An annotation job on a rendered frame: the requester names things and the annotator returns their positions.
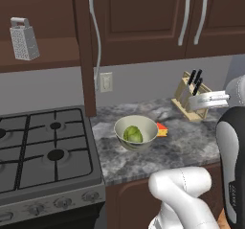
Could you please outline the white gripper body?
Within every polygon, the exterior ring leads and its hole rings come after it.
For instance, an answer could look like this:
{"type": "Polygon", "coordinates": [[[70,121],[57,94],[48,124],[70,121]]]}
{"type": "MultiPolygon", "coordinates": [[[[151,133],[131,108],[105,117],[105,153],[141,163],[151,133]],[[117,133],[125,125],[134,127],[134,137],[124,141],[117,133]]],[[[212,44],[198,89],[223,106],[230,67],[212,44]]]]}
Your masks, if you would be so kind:
{"type": "Polygon", "coordinates": [[[189,110],[227,107],[230,96],[225,91],[212,91],[189,98],[189,110]]]}

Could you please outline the pale green salad bowl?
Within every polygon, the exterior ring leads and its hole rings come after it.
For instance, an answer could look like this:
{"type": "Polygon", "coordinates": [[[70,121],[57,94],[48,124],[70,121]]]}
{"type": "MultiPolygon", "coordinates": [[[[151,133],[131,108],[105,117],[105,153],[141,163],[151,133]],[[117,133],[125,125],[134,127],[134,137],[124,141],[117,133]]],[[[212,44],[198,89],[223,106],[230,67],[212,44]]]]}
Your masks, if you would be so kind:
{"type": "Polygon", "coordinates": [[[115,123],[114,132],[124,148],[132,151],[141,151],[148,149],[152,145],[157,137],[158,127],[154,121],[145,116],[130,115],[120,118],[115,123]],[[130,126],[136,126],[140,130],[143,136],[141,143],[126,141],[123,138],[124,131],[130,126]]]}

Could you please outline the brown base cabinet door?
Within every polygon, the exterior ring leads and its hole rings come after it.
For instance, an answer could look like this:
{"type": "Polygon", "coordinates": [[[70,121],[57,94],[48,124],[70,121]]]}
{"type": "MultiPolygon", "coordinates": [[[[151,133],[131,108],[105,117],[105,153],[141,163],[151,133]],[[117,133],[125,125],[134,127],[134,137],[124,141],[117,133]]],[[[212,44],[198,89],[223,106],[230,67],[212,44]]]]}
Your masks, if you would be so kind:
{"type": "MultiPolygon", "coordinates": [[[[212,188],[200,196],[210,207],[215,219],[223,209],[221,166],[205,166],[212,176],[212,188]]],[[[148,179],[138,179],[106,188],[107,229],[148,229],[158,214],[161,201],[148,189],[148,179]]]]}

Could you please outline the brown open cabinet door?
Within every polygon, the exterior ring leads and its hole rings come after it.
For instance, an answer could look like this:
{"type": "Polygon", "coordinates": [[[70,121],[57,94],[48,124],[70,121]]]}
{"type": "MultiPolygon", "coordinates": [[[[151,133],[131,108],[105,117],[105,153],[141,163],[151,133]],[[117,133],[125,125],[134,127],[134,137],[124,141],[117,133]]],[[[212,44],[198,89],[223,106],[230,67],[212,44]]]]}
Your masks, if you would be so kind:
{"type": "Polygon", "coordinates": [[[87,117],[96,115],[89,0],[75,0],[83,98],[87,117]]]}

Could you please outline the silver box cheese grater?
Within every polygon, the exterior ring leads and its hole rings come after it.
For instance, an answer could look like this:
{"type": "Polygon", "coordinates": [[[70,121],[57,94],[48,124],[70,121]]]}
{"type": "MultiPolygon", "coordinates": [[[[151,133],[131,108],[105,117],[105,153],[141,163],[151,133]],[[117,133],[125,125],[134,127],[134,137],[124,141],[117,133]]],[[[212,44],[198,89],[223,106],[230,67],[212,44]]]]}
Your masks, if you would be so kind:
{"type": "Polygon", "coordinates": [[[11,43],[16,59],[33,60],[40,56],[33,27],[27,18],[11,18],[11,43]]]}

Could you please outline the wooden knife block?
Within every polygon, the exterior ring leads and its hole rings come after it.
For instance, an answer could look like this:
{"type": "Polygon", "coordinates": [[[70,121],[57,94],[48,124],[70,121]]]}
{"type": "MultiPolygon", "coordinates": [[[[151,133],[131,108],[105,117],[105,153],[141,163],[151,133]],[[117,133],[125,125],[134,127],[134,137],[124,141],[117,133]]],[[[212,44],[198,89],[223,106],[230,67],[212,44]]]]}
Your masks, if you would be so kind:
{"type": "Polygon", "coordinates": [[[191,85],[188,85],[189,77],[190,73],[185,71],[175,91],[174,98],[171,101],[191,122],[200,122],[207,117],[208,109],[190,109],[189,98],[192,96],[195,84],[192,83],[191,85]]]}

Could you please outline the green lettuce head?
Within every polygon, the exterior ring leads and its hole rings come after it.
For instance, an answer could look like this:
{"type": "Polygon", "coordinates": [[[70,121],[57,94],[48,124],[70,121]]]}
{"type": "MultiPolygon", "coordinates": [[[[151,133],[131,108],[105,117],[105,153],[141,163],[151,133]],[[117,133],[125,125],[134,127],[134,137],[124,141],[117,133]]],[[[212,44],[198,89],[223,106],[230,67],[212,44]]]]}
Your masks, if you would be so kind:
{"type": "Polygon", "coordinates": [[[136,126],[129,126],[123,133],[123,139],[128,142],[141,143],[143,135],[136,126]]]}

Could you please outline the grey stove knob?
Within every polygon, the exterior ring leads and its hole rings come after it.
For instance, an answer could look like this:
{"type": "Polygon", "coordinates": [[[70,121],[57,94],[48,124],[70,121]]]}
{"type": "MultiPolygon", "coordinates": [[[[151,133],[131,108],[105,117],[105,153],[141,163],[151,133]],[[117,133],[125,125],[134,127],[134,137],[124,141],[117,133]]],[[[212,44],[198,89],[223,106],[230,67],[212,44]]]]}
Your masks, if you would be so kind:
{"type": "Polygon", "coordinates": [[[0,213],[0,222],[9,221],[9,220],[12,220],[12,218],[13,218],[12,212],[0,213]]]}
{"type": "Polygon", "coordinates": [[[63,209],[67,209],[71,204],[72,204],[72,199],[66,197],[58,198],[54,203],[54,205],[57,208],[63,208],[63,209]]]}
{"type": "Polygon", "coordinates": [[[44,210],[44,206],[41,204],[36,204],[32,205],[29,209],[28,212],[31,215],[38,216],[42,211],[44,210]]]}
{"type": "Polygon", "coordinates": [[[82,200],[86,201],[86,202],[95,202],[96,200],[98,200],[100,197],[100,194],[98,192],[86,192],[82,195],[82,200]]]}

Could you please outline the grey gas stove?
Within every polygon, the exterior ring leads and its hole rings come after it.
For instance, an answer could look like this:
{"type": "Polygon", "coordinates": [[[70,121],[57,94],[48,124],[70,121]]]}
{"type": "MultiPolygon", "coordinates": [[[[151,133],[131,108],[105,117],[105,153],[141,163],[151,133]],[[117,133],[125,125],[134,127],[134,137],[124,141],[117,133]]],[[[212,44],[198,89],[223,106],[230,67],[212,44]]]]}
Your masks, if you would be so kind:
{"type": "Polygon", "coordinates": [[[0,115],[0,229],[107,229],[105,183],[82,105],[0,115]],[[82,200],[98,192],[95,202],[82,200]],[[57,208],[58,198],[71,198],[57,208]],[[44,210],[34,216],[32,205],[44,210]]]}

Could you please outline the black handled knife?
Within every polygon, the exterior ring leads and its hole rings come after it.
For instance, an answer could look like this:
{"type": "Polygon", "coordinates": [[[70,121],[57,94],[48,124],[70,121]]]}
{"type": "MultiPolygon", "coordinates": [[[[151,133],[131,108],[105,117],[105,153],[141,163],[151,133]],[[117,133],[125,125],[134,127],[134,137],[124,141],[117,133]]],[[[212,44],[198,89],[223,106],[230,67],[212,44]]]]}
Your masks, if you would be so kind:
{"type": "Polygon", "coordinates": [[[202,74],[202,69],[199,69],[198,72],[197,72],[196,78],[195,78],[195,80],[193,82],[194,84],[197,84],[197,82],[200,79],[201,74],[202,74]]]}
{"type": "Polygon", "coordinates": [[[189,93],[189,87],[190,87],[190,85],[191,85],[191,83],[193,81],[193,78],[194,78],[195,74],[196,74],[196,70],[194,69],[194,70],[192,70],[192,72],[190,74],[190,77],[189,77],[189,80],[188,80],[188,83],[186,85],[186,88],[185,88],[185,90],[182,93],[181,102],[185,100],[187,94],[189,93]]]}
{"type": "Polygon", "coordinates": [[[194,88],[194,90],[193,90],[193,92],[192,92],[192,96],[195,96],[195,95],[197,94],[197,92],[198,92],[198,90],[199,90],[199,87],[200,87],[200,85],[202,84],[202,82],[203,82],[203,79],[200,78],[200,79],[198,80],[198,82],[196,83],[196,85],[195,85],[195,88],[194,88]]]}

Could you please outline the brown wall cabinet door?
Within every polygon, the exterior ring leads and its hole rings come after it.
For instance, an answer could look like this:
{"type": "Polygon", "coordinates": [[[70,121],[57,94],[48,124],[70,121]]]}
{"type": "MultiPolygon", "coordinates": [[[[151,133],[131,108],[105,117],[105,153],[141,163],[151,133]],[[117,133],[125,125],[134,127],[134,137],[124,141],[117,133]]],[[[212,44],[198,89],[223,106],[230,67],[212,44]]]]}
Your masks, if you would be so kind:
{"type": "MultiPolygon", "coordinates": [[[[182,59],[186,56],[193,0],[182,46],[178,46],[185,0],[94,0],[100,31],[100,65],[122,65],[182,59]]],[[[92,56],[98,42],[91,19],[92,56]]]]}
{"type": "Polygon", "coordinates": [[[199,43],[193,45],[202,3],[194,0],[191,9],[186,58],[245,54],[245,0],[208,0],[199,43]]]}

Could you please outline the white wall outlet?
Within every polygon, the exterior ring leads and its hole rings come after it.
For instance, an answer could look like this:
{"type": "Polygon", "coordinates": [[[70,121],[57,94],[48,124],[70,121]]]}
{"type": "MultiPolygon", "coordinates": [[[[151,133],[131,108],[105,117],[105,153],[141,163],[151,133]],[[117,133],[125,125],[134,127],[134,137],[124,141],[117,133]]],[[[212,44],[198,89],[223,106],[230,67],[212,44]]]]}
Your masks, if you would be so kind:
{"type": "Polygon", "coordinates": [[[111,92],[113,90],[112,73],[100,74],[100,91],[111,92]]]}

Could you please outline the brown open wall cabinet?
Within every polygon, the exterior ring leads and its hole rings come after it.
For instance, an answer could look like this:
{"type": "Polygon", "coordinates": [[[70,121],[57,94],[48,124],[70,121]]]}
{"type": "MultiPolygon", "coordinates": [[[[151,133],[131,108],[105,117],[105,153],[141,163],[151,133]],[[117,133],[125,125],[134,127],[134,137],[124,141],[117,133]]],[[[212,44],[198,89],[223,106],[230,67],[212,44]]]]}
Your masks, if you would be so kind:
{"type": "Polygon", "coordinates": [[[0,73],[79,65],[73,0],[0,0],[0,73]],[[14,57],[10,26],[13,17],[29,20],[40,56],[14,57]]]}

